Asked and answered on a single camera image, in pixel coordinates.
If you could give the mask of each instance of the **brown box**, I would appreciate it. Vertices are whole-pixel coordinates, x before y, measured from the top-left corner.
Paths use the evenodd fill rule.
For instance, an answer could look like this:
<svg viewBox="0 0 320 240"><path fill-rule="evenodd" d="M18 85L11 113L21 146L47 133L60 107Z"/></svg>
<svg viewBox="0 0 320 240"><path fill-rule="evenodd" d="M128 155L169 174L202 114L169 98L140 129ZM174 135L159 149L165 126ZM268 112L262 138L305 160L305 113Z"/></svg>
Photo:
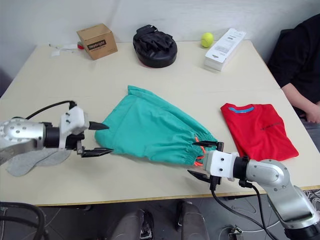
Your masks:
<svg viewBox="0 0 320 240"><path fill-rule="evenodd" d="M118 51L112 31L103 23L76 32L93 60Z"/></svg>

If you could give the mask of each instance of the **hand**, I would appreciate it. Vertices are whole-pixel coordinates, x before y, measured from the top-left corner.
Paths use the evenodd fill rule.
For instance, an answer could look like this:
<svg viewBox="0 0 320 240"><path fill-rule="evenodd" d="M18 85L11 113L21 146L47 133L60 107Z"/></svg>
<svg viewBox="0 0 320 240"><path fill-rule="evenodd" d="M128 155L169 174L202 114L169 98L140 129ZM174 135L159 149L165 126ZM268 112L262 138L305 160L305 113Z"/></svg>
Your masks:
<svg viewBox="0 0 320 240"><path fill-rule="evenodd" d="M315 104L310 111L305 113L308 123L320 124L320 105L318 105L318 103Z"/></svg>

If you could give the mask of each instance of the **gray cloth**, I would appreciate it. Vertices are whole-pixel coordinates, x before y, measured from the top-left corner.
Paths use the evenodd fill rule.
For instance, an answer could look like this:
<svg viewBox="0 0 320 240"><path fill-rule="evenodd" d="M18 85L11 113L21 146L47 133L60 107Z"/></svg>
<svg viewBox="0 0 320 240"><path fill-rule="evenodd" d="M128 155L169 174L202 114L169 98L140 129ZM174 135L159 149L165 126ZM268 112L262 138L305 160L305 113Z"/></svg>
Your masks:
<svg viewBox="0 0 320 240"><path fill-rule="evenodd" d="M14 156L8 161L6 170L12 176L20 177L27 174L35 166L53 166L62 163L71 153L71 150L44 148Z"/></svg>
<svg viewBox="0 0 320 240"><path fill-rule="evenodd" d="M314 142L316 148L320 152L320 124L307 122L305 119L301 119L301 122L307 132L309 133L312 141Z"/></svg>

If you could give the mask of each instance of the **black shirt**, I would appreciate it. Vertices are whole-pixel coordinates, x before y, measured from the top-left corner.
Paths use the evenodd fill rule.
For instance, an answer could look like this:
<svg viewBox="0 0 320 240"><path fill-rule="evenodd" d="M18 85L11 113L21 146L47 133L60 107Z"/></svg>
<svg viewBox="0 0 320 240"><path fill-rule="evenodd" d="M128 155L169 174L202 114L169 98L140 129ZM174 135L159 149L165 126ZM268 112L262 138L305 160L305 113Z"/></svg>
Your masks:
<svg viewBox="0 0 320 240"><path fill-rule="evenodd" d="M320 14L281 38L268 63L277 83L292 83L305 98L320 101Z"/></svg>

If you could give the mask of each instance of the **cardboard box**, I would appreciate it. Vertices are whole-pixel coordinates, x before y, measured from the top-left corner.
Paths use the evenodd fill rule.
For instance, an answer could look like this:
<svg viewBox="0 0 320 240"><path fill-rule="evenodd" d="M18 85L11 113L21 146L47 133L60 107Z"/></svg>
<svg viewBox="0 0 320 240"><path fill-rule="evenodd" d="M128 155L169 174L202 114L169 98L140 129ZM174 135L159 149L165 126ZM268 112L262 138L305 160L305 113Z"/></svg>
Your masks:
<svg viewBox="0 0 320 240"><path fill-rule="evenodd" d="M245 35L244 31L230 28L205 54L204 65L221 71Z"/></svg>
<svg viewBox="0 0 320 240"><path fill-rule="evenodd" d="M76 32L93 60L118 51L112 31L103 23Z"/></svg>

